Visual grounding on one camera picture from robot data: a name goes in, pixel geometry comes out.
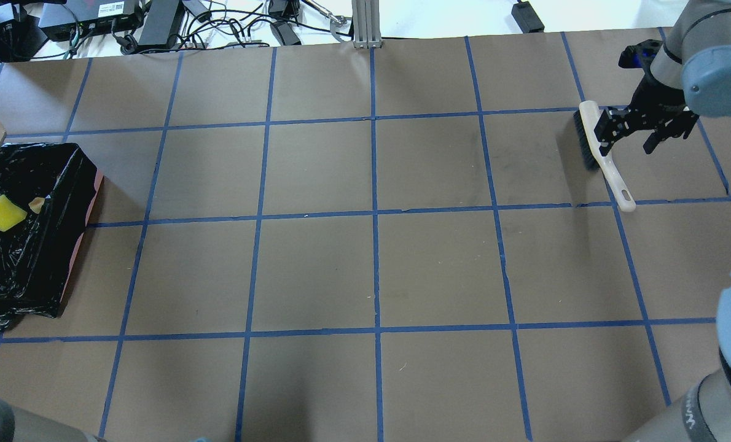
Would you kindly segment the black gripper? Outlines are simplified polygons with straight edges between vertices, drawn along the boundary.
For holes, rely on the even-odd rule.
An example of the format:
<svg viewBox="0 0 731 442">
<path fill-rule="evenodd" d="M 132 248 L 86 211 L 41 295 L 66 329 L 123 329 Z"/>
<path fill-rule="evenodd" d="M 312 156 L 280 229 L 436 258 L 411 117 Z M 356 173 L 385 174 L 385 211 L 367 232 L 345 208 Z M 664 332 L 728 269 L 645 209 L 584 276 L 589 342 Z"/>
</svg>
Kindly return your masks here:
<svg viewBox="0 0 731 442">
<path fill-rule="evenodd" d="M 606 157 L 618 140 L 635 131 L 654 130 L 643 144 L 650 155 L 668 138 L 687 139 L 700 116 L 687 108 L 684 93 L 646 72 L 626 109 L 604 109 L 596 121 L 594 157 Z"/>
</svg>

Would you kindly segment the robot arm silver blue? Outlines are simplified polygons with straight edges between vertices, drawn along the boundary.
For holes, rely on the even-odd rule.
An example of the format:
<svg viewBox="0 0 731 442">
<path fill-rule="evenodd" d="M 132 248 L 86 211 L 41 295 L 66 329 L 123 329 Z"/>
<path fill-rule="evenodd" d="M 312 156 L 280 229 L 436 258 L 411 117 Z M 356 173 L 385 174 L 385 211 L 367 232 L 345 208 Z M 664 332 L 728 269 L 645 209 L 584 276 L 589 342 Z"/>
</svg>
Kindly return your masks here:
<svg viewBox="0 0 731 442">
<path fill-rule="evenodd" d="M 670 355 L 687 375 L 678 399 L 648 420 L 626 441 L 731 441 L 731 271 L 717 300 L 714 327 L 697 351 L 682 336 Z"/>
<path fill-rule="evenodd" d="M 623 49 L 620 68 L 638 68 L 643 78 L 623 109 L 601 112 L 581 142 L 587 167 L 610 154 L 619 140 L 648 131 L 644 153 L 668 138 L 688 138 L 700 117 L 731 117 L 731 1 L 689 1 L 663 40 L 647 39 Z"/>
</svg>

